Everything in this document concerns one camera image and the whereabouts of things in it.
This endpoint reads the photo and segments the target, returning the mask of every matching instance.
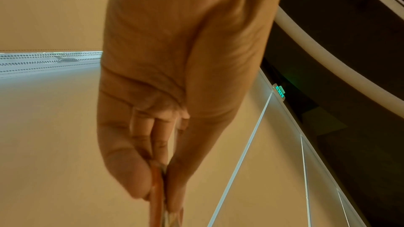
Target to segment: hand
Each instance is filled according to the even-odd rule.
[[[147,199],[154,160],[168,164],[168,209],[181,209],[187,181],[257,75],[278,2],[109,0],[98,142],[108,171],[132,197]]]

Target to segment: curved ceiling trim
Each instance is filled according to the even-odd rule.
[[[333,54],[327,51],[312,37],[310,37],[302,28],[299,27],[281,7],[275,16],[275,22],[308,54],[318,61],[333,74],[341,78],[350,86],[390,110],[396,115],[404,118],[404,101],[394,96],[390,92],[381,88],[377,84],[368,80],[358,72],[344,64]]]

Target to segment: white curved beam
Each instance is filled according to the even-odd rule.
[[[403,100],[368,80],[336,58],[300,28],[280,7],[275,16],[275,22],[310,56],[337,77],[374,102],[404,118]]]

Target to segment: perforated metal strip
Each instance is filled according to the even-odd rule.
[[[0,53],[0,78],[99,66],[101,51]]]

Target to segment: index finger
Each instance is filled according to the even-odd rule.
[[[151,189],[152,175],[130,135],[132,108],[121,99],[104,91],[99,92],[98,145],[110,174],[133,198],[143,198]]]

